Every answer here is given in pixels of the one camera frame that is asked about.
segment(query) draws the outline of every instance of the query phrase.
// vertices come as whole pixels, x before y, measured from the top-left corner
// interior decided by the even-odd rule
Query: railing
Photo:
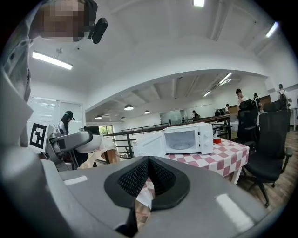
[[[224,129],[224,133],[221,133],[217,136],[225,136],[226,139],[231,139],[231,125],[230,125],[230,116],[229,115],[224,115],[224,116],[216,116],[216,117],[209,117],[209,118],[203,118],[199,121],[194,121],[194,122],[189,122],[189,123],[182,123],[182,124],[176,124],[176,125],[172,125],[172,126],[182,126],[185,124],[194,124],[194,123],[198,123],[198,122],[206,122],[206,123],[210,123],[210,122],[215,122],[215,121],[223,121],[223,124],[218,124],[218,123],[211,123],[212,125],[217,125],[218,127],[213,128],[213,131],[222,131]],[[128,147],[129,151],[118,151],[119,153],[126,153],[129,154],[129,157],[122,157],[125,159],[130,159],[134,157],[134,152],[132,150],[132,146],[131,146],[131,141],[132,140],[136,140],[136,139],[130,139],[129,135],[132,134],[139,134],[139,133],[148,133],[148,132],[157,132],[157,131],[161,131],[167,127],[171,127],[170,125],[166,124],[164,126],[162,126],[162,124],[159,124],[160,126],[158,127],[153,127],[152,126],[144,126],[145,127],[151,127],[149,129],[143,129],[143,130],[136,130],[133,131],[132,129],[129,129],[128,131],[124,132],[125,130],[122,130],[122,132],[118,132],[118,133],[113,133],[113,134],[107,134],[107,135],[103,135],[103,136],[126,136],[127,139],[114,139],[114,142],[120,142],[120,141],[127,141],[128,145],[118,145],[116,146],[117,148],[124,148],[124,147]]]

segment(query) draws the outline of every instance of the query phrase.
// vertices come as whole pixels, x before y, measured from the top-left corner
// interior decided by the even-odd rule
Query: chair base
[[[247,176],[246,173],[244,173],[244,175],[240,175],[239,179],[246,179],[246,180],[249,180],[249,181],[252,181],[254,182],[248,189],[247,191],[250,191],[254,186],[258,186],[265,198],[265,201],[266,203],[264,204],[264,206],[267,208],[269,206],[269,198],[268,198],[268,195],[267,195],[267,192],[265,190],[265,187],[264,187],[264,184],[263,183],[273,183],[271,186],[272,187],[275,187],[275,181],[268,181],[268,180],[261,180],[261,179],[258,179],[256,177],[250,177],[250,176]]]

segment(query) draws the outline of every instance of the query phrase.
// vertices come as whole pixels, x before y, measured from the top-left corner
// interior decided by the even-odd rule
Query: white bowl
[[[93,135],[92,141],[76,148],[75,150],[77,150],[78,153],[93,153],[96,149],[99,148],[101,143],[102,135]]]

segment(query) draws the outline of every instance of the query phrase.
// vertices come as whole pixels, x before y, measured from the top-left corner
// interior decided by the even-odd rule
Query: red and white tablecloth
[[[226,139],[221,139],[220,144],[213,144],[213,146],[212,154],[166,154],[164,157],[188,165],[205,168],[217,172],[222,176],[227,176],[234,172],[232,183],[236,184],[242,166],[248,161],[249,147]],[[152,191],[154,191],[154,186],[148,178],[137,200],[145,205],[149,205],[153,199]]]

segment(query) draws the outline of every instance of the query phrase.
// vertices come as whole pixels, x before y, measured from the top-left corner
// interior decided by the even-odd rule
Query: microwave
[[[165,154],[210,154],[213,152],[212,125],[204,122],[170,126],[132,141],[135,157]]]

